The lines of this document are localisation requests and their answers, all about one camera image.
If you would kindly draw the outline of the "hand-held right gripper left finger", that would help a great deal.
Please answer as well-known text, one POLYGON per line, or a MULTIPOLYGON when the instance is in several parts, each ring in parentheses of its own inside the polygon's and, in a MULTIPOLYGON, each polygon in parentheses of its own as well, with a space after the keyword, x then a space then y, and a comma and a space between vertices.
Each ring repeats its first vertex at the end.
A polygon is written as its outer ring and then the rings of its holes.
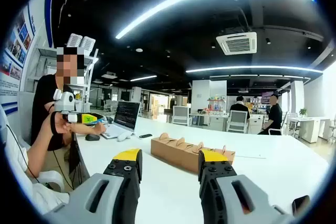
POLYGON ((123 151, 44 217, 49 223, 134 223, 141 179, 142 151, 123 151))

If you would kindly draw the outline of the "person's left hand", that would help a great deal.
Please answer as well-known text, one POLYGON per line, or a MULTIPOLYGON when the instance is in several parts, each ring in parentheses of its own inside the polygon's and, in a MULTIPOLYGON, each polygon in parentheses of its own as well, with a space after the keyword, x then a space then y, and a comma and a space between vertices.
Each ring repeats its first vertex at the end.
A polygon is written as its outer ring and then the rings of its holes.
POLYGON ((64 119, 64 115, 54 111, 50 116, 50 128, 53 134, 65 134, 71 130, 71 123, 64 119))

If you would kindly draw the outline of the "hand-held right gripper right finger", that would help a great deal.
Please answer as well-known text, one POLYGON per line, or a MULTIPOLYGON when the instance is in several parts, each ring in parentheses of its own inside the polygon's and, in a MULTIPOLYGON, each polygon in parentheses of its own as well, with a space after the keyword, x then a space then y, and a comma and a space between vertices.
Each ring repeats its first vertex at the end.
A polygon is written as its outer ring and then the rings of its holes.
POLYGON ((205 148, 198 153, 199 197, 204 223, 292 223, 294 217, 271 205, 268 195, 228 159, 205 148))

